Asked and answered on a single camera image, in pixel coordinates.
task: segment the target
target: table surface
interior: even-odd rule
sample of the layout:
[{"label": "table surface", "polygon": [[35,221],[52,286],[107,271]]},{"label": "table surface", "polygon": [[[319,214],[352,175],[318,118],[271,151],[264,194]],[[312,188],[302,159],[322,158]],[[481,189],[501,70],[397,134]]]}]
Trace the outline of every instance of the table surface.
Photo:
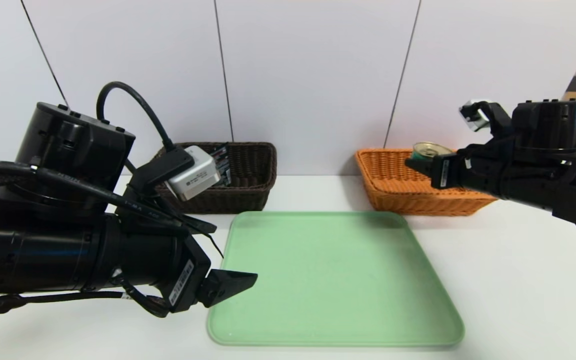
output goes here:
[{"label": "table surface", "polygon": [[[117,192],[128,178],[121,177]],[[268,211],[372,210],[355,176],[279,176]],[[216,224],[220,248],[233,215]],[[0,359],[576,359],[576,226],[496,201],[468,217],[407,216],[466,327],[448,348],[228,347],[195,305],[158,319],[133,301],[30,304],[0,315]],[[208,239],[199,244],[220,264]]]}]

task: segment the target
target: green can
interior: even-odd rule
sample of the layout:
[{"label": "green can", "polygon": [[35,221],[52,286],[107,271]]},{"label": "green can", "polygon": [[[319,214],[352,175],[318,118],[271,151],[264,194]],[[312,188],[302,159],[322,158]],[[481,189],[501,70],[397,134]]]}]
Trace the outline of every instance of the green can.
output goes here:
[{"label": "green can", "polygon": [[411,159],[432,160],[437,155],[448,155],[454,153],[450,148],[441,146],[433,142],[418,142],[412,146]]}]

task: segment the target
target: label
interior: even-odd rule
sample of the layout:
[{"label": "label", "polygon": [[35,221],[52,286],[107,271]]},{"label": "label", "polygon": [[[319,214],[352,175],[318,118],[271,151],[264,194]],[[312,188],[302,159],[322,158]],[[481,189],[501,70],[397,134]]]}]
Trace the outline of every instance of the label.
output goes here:
[{"label": "label", "polygon": [[448,166],[450,166],[450,162],[448,160],[443,160],[443,164],[441,166],[441,183],[439,187],[445,188],[446,183],[448,182]]},{"label": "label", "polygon": [[174,287],[170,292],[170,296],[168,297],[168,300],[170,300],[171,305],[174,306],[175,303],[177,302],[179,296],[181,295],[181,291],[184,289],[186,282],[188,282],[190,274],[193,272],[194,268],[195,265],[193,265],[193,262],[188,260],[188,262],[186,262],[185,266],[183,267],[183,270],[181,271],[178,280],[176,280],[176,283],[174,284]]},{"label": "label", "polygon": [[194,184],[198,183],[199,180],[202,180],[202,179],[204,179],[204,178],[208,178],[208,171],[205,171],[205,170],[204,170],[204,171],[201,171],[200,173],[196,174],[196,175],[194,176],[194,178],[192,178],[191,180],[188,180],[188,181],[185,183],[185,186],[186,186],[186,187],[189,187],[190,185],[194,185]]}]

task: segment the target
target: plastic tray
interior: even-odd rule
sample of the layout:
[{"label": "plastic tray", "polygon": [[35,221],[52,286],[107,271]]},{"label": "plastic tray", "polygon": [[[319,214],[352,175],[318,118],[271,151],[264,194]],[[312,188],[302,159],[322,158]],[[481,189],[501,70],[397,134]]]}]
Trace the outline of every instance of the plastic tray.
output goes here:
[{"label": "plastic tray", "polygon": [[222,268],[259,274],[210,310],[226,346],[449,346],[464,324],[404,218],[244,212]]}]

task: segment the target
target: brown wicker basket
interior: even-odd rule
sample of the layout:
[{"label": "brown wicker basket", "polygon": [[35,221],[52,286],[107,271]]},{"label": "brown wicker basket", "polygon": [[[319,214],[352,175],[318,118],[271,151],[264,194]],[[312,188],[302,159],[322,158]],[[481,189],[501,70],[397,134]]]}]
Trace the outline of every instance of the brown wicker basket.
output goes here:
[{"label": "brown wicker basket", "polygon": [[375,210],[409,215],[464,216],[497,200],[462,188],[435,189],[430,178],[404,164],[410,149],[370,148],[355,158],[368,199]]},{"label": "brown wicker basket", "polygon": [[[222,143],[177,143],[178,148],[199,146],[212,153]],[[260,211],[268,200],[270,189],[277,178],[277,150],[268,142],[228,143],[231,184],[228,187],[210,187],[188,201],[180,201],[165,184],[156,190],[176,209],[185,214],[239,214]],[[155,157],[160,157],[164,149]]]}]

